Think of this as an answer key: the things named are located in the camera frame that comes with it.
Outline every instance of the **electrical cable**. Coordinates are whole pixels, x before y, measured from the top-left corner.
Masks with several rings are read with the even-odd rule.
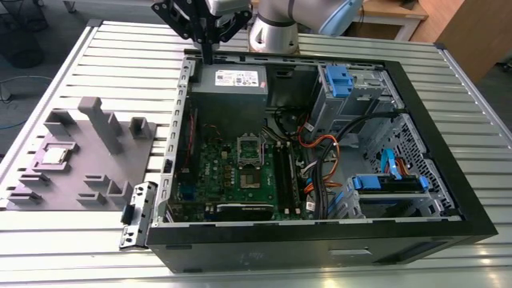
[[[38,78],[38,79],[46,79],[46,80],[50,80],[53,81],[53,78],[49,78],[49,77],[45,77],[45,76],[34,76],[34,75],[27,75],[27,76],[15,76],[15,77],[11,77],[11,78],[7,78],[5,80],[0,80],[0,84],[5,83],[5,82],[9,82],[11,80],[15,80],[15,79],[21,79],[21,78]],[[2,104],[9,104],[13,100],[5,100],[2,98],[2,95],[1,95],[1,88],[0,88],[0,101]]]
[[[281,123],[281,113],[283,111],[286,112],[290,112],[290,111],[303,111],[305,108],[303,107],[295,107],[295,106],[278,106],[273,112],[273,120],[274,120],[274,124],[277,126],[277,129],[278,131],[281,132],[281,134],[283,135],[283,137],[287,139],[287,140],[291,140],[291,137],[297,135],[297,132],[294,133],[289,133],[286,131],[286,129],[283,128],[283,125]]]
[[[351,129],[359,124],[359,123],[363,123],[366,122],[367,120],[373,119],[373,118],[395,118],[397,116],[399,115],[399,113],[397,112],[375,112],[375,113],[371,113],[371,114],[367,114],[367,115],[362,115],[357,118],[354,118],[345,126],[343,128],[341,129],[341,131],[335,134],[335,144],[341,141],[341,139],[346,136],[346,134],[351,131]],[[325,183],[323,183],[323,180],[322,180],[322,177],[321,177],[321,166],[322,166],[322,160],[325,159],[325,157],[327,156],[329,154],[329,151],[331,150],[334,145],[329,145],[323,148],[322,150],[322,153],[321,153],[321,156],[317,160],[317,164],[314,166],[314,169],[313,169],[313,177],[311,177],[311,180],[313,180],[313,187],[314,187],[314,190],[317,190],[317,192],[314,191],[314,195],[318,195],[318,197],[321,198],[319,199],[319,209],[321,211],[317,213],[319,219],[325,219],[326,218],[326,202],[327,202],[327,195],[326,195],[326,190],[325,190]]]
[[[17,124],[10,125],[10,126],[0,127],[0,130],[9,129],[9,128],[13,128],[13,127],[15,127],[15,126],[19,126],[19,125],[23,124],[25,122],[26,122],[26,120],[21,121],[21,122],[17,123]]]
[[[394,163],[397,165],[397,168],[398,168],[398,171],[399,171],[399,175],[410,175],[410,172],[409,172],[409,170],[406,168],[403,159],[402,158],[397,158],[394,160]],[[389,173],[389,164],[385,164],[385,169],[383,169],[382,173]]]
[[[342,187],[342,184],[341,183],[335,183],[335,182],[326,182],[325,183],[325,187],[329,187],[329,188]],[[303,193],[307,194],[307,193],[311,192],[311,190],[313,190],[313,187],[305,188],[303,189]]]
[[[286,141],[285,138],[282,138],[279,135],[277,135],[277,133],[273,131],[273,129],[267,126],[262,126],[261,128],[262,132],[265,132],[269,137],[275,140],[275,141]]]
[[[313,168],[313,166],[315,165],[315,161],[313,161],[313,162],[310,162],[305,167],[303,167],[303,169],[301,169],[301,175],[302,176],[305,176],[305,172],[310,169],[310,168]]]
[[[357,34],[361,31],[363,21],[365,21],[365,6],[362,4],[361,5],[361,14],[358,15],[358,20],[357,20],[357,23],[358,23],[358,25],[357,25]]]
[[[302,131],[302,129],[303,129],[303,125],[305,125],[305,123],[306,123],[306,121],[307,121],[307,116],[305,117],[305,120],[303,120],[303,124],[299,126],[299,128],[298,128],[298,130],[297,130],[297,140],[298,140],[298,143],[301,144],[301,146],[302,147],[306,147],[306,148],[314,148],[325,139],[330,139],[331,141],[333,141],[333,143],[334,143],[334,145],[335,145],[335,158],[334,158],[334,164],[333,164],[333,166],[331,166],[331,168],[330,168],[330,172],[329,172],[329,174],[326,174],[323,177],[322,177],[322,180],[323,181],[327,181],[330,178],[331,178],[331,176],[334,175],[334,172],[335,172],[335,168],[337,168],[337,163],[338,163],[338,158],[339,158],[339,150],[338,150],[338,145],[337,145],[337,141],[335,141],[335,138],[334,138],[334,136],[331,136],[331,135],[321,135],[313,142],[310,142],[310,143],[303,143],[302,142],[302,139],[301,139],[301,131]],[[311,191],[311,189],[313,189],[313,183],[310,183],[306,187],[305,187],[305,189],[303,189],[303,192],[305,193],[309,193],[310,191]]]
[[[217,134],[218,137],[215,138],[211,138],[209,140],[218,140],[218,141],[222,141],[222,137],[221,137],[221,133],[218,132],[218,128],[217,126],[211,125],[211,124],[203,124],[202,127],[209,127],[209,128],[213,128],[214,129],[214,132]]]

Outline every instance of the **black cable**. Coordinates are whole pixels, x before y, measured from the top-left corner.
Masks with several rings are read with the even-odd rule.
[[[2,103],[2,104],[9,104],[9,103],[13,101],[11,97],[10,97],[10,100],[5,100],[5,99],[2,98],[2,95],[1,95],[1,86],[0,86],[0,100],[1,100],[1,103]]]
[[[278,140],[281,140],[281,141],[285,141],[285,140],[286,140],[285,138],[282,138],[282,137],[273,131],[273,129],[271,129],[269,126],[263,125],[263,126],[262,126],[262,131],[263,131],[266,134],[271,134],[271,136],[275,137]]]
[[[362,115],[357,118],[354,118],[341,129],[341,131],[335,134],[335,141],[337,143],[341,141],[341,139],[346,136],[346,134],[351,131],[351,129],[362,122],[373,119],[373,118],[395,118],[399,115],[397,112],[375,112],[367,115]],[[314,174],[313,174],[313,187],[314,189],[318,190],[318,192],[314,192],[314,195],[319,195],[319,198],[322,199],[322,207],[319,211],[319,219],[326,218],[326,201],[327,201],[327,195],[326,195],[326,190],[325,190],[325,183],[322,181],[322,176],[321,176],[321,166],[322,166],[322,161],[326,158],[329,151],[333,149],[334,145],[327,145],[321,153],[321,156],[317,159],[317,163],[314,165]]]
[[[295,132],[293,133],[289,133],[281,123],[281,113],[279,112],[282,110],[286,111],[286,112],[291,112],[291,111],[303,111],[305,110],[305,107],[295,107],[295,106],[278,106],[277,109],[274,110],[273,112],[273,120],[274,120],[274,124],[277,126],[277,129],[278,131],[281,132],[281,134],[283,135],[283,137],[287,139],[287,140],[291,140],[291,137],[295,136]]]

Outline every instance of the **motherboard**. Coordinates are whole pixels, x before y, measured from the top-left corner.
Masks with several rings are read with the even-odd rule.
[[[298,220],[301,209],[290,149],[258,136],[199,147],[197,181],[178,182],[179,201],[170,205],[181,221]]]

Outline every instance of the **slotted metal surface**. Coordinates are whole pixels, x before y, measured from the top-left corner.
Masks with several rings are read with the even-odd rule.
[[[7,194],[46,133],[50,108],[75,107],[99,96],[125,121],[155,122],[145,179],[158,182],[182,48],[163,25],[103,22],[85,29],[1,165],[0,198]],[[437,128],[485,206],[498,235],[450,248],[405,266],[351,267],[230,274],[173,275],[147,251],[117,251],[118,212],[0,212],[0,283],[62,287],[506,287],[512,280],[512,151],[486,103],[449,56],[431,45],[301,35],[301,53],[399,61]],[[239,33],[222,49],[246,50]]]

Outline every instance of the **green circuit board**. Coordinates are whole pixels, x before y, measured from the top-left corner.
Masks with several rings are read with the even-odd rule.
[[[207,221],[205,206],[198,203],[241,203],[273,205],[273,220],[295,220],[297,215],[283,214],[277,209],[277,189],[274,183],[271,145],[263,146],[261,166],[237,166],[237,143],[214,142],[201,146],[198,180],[190,205],[182,201],[185,221]],[[179,193],[190,193],[189,187],[179,186]]]

